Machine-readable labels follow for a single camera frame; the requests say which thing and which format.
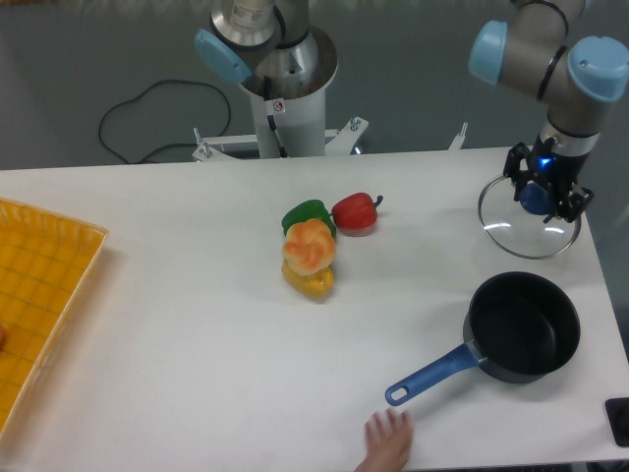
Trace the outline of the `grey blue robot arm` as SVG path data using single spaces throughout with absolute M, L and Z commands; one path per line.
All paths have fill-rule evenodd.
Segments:
M 568 222 L 593 198 L 578 175 L 628 84 L 628 50 L 619 41 L 589 36 L 565 46 L 586 7 L 520 1 L 513 22 L 484 25 L 468 62 L 475 77 L 547 105 L 534 146 L 511 149 L 503 173 L 527 212 Z M 325 91 L 337 52 L 309 13 L 304 1 L 216 1 L 208 27 L 195 36 L 202 62 L 249 95 L 263 158 L 319 156 L 331 148 Z

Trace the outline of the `person's hand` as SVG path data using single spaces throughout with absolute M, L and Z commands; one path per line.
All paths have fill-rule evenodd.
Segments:
M 389 408 L 375 412 L 365 423 L 366 456 L 356 472 L 400 472 L 408 463 L 414 437 L 414 423 L 406 411 Z

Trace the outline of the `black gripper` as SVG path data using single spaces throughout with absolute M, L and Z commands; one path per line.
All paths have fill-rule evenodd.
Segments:
M 590 152 L 568 139 L 561 147 L 559 138 L 537 138 L 532 147 L 518 143 L 506 155 L 502 175 L 511 181 L 515 202 L 521 197 L 550 197 L 550 211 L 543 219 L 575 222 L 594 199 L 594 192 L 578 185 L 578 176 Z

